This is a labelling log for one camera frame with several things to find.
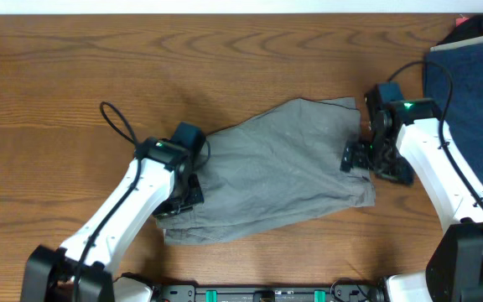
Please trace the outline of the grey shorts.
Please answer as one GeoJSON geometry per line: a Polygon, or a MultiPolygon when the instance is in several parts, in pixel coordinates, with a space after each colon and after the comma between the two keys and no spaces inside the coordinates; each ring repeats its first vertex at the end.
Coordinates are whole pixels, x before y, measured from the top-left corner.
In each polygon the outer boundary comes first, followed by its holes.
{"type": "Polygon", "coordinates": [[[197,170],[204,201],[159,219],[168,245],[230,242],[352,207],[374,206],[364,169],[343,172],[344,148],[360,136],[352,97],[294,99],[208,137],[197,170]]]}

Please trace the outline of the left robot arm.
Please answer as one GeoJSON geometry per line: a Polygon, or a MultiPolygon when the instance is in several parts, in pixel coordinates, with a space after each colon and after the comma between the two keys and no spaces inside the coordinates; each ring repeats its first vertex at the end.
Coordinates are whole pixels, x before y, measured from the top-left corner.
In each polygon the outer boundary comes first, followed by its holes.
{"type": "Polygon", "coordinates": [[[59,248],[38,246],[26,262],[22,301],[154,301],[135,275],[118,279],[122,258],[144,223],[191,211],[204,197],[195,161],[203,132],[182,122],[170,139],[140,143],[127,173],[91,219],[59,248]]]}

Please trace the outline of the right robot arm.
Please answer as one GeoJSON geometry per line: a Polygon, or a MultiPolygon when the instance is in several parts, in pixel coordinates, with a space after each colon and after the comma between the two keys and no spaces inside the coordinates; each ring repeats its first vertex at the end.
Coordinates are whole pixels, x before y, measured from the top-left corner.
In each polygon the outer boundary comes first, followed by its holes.
{"type": "Polygon", "coordinates": [[[483,301],[483,184],[431,98],[404,99],[394,81],[365,94],[371,140],[346,144],[340,168],[367,169],[402,185],[418,178],[443,238],[418,273],[386,277],[371,301],[483,301]]]}

